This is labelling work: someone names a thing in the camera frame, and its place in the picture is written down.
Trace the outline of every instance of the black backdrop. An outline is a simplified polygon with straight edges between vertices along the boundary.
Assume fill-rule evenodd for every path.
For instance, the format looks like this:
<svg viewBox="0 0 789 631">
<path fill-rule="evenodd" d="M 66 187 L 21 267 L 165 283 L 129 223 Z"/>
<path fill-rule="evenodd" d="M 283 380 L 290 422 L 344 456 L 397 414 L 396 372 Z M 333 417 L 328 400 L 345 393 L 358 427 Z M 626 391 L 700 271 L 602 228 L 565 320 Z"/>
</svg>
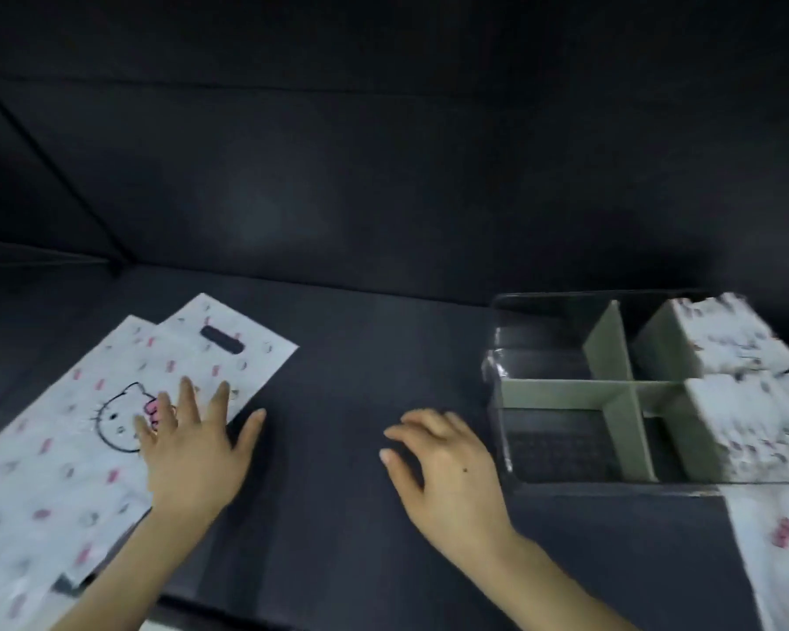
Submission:
<svg viewBox="0 0 789 631">
<path fill-rule="evenodd" d="M 0 0 L 0 239 L 789 333 L 789 0 Z"/>
</svg>

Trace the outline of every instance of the cartoon cat face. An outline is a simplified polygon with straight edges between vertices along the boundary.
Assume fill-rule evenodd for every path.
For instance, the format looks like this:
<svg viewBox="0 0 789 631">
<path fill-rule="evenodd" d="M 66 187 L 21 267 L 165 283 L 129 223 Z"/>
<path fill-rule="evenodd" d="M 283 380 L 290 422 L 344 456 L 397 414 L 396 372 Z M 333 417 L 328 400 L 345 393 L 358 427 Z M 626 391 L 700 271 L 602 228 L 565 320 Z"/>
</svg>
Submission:
<svg viewBox="0 0 789 631">
<path fill-rule="evenodd" d="M 94 419 L 96 433 L 105 445 L 127 454 L 140 450 L 133 424 L 135 415 L 144 415 L 155 426 L 157 401 L 140 383 L 132 383 L 99 410 Z"/>
</svg>

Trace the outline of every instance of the person's left hand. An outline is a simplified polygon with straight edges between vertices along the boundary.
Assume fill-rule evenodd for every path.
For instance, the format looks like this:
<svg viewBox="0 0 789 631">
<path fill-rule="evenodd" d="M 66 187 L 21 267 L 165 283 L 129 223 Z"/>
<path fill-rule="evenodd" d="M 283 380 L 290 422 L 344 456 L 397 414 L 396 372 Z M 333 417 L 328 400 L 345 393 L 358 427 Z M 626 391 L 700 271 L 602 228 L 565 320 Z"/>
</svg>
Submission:
<svg viewBox="0 0 789 631">
<path fill-rule="evenodd" d="M 175 413 L 169 395 L 158 394 L 157 433 L 143 416 L 135 417 L 156 514 L 208 525 L 240 490 L 266 411 L 248 417 L 232 447 L 225 433 L 228 393 L 228 383 L 222 382 L 200 419 L 192 383 L 184 377 Z"/>
</svg>

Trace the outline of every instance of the finger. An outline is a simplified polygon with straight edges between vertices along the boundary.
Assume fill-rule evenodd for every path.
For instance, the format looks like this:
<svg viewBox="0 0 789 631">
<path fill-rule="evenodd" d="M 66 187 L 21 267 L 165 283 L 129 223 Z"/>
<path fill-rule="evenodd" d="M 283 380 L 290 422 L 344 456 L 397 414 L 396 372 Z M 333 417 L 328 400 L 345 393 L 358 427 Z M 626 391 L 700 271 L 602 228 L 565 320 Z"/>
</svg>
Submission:
<svg viewBox="0 0 789 631">
<path fill-rule="evenodd" d="M 462 417 L 455 412 L 446 411 L 444 412 L 444 416 L 450 421 L 450 424 L 456 429 L 457 432 L 462 434 L 463 436 L 468 436 L 471 438 L 475 438 L 476 440 L 480 440 L 480 437 L 476 435 L 476 433 L 470 428 Z"/>
<path fill-rule="evenodd" d="M 195 425 L 199 422 L 199 407 L 196 406 L 196 393 L 192 382 L 186 376 L 178 384 L 178 408 L 176 418 L 179 425 Z"/>
<path fill-rule="evenodd" d="M 406 513 L 410 518 L 414 516 L 416 510 L 421 506 L 421 500 L 424 497 L 424 492 L 418 486 L 415 477 L 412 475 L 409 467 L 403 462 L 397 453 L 391 449 L 380 450 L 380 460 L 386 466 L 386 471 L 389 472 L 392 485 L 400 496 L 400 501 L 406 509 Z"/>
<path fill-rule="evenodd" d="M 234 454 L 248 465 L 252 460 L 254 445 L 257 445 L 257 438 L 263 430 L 263 421 L 266 419 L 266 410 L 257 410 L 245 421 L 240 430 L 240 437 L 237 438 L 237 445 L 234 447 Z"/>
<path fill-rule="evenodd" d="M 421 425 L 392 425 L 383 432 L 386 438 L 399 441 L 409 447 L 412 454 L 418 456 L 418 460 L 423 461 L 424 456 L 430 453 L 431 449 L 438 445 L 439 441 Z"/>
<path fill-rule="evenodd" d="M 155 445 L 155 434 L 149 429 L 146 419 L 140 414 L 135 414 L 135 434 L 140 441 L 140 453 L 146 459 L 147 454 Z"/>
<path fill-rule="evenodd" d="M 225 424 L 228 422 L 228 395 L 230 393 L 231 386 L 228 381 L 222 381 L 208 403 L 208 409 L 204 413 L 204 422 L 212 423 L 222 429 L 225 428 Z"/>
<path fill-rule="evenodd" d="M 178 420 L 172 413 L 172 403 L 167 392 L 158 394 L 158 436 L 168 436 L 178 429 Z"/>
<path fill-rule="evenodd" d="M 455 430 L 450 422 L 435 410 L 412 410 L 400 418 L 403 423 L 423 425 L 428 432 L 439 438 L 450 438 Z"/>
</svg>

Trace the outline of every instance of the hand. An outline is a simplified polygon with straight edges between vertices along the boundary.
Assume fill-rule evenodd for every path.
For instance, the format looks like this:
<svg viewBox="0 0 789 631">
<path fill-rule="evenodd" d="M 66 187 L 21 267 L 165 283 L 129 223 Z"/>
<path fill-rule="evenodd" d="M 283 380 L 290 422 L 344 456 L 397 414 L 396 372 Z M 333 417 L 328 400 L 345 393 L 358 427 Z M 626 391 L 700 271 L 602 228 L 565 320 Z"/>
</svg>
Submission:
<svg viewBox="0 0 789 631">
<path fill-rule="evenodd" d="M 485 554 L 505 553 L 518 538 L 508 518 L 494 460 L 467 423 L 452 412 L 414 410 L 385 432 L 418 457 L 424 488 L 403 459 L 380 450 L 410 520 L 465 574 Z"/>
<path fill-rule="evenodd" d="M 228 383 L 222 382 L 200 420 L 192 383 L 184 377 L 175 414 L 169 395 L 158 394 L 157 433 L 142 416 L 135 417 L 140 453 L 149 467 L 153 513 L 208 526 L 240 490 L 266 412 L 250 415 L 231 447 L 225 433 L 228 393 Z"/>
</svg>

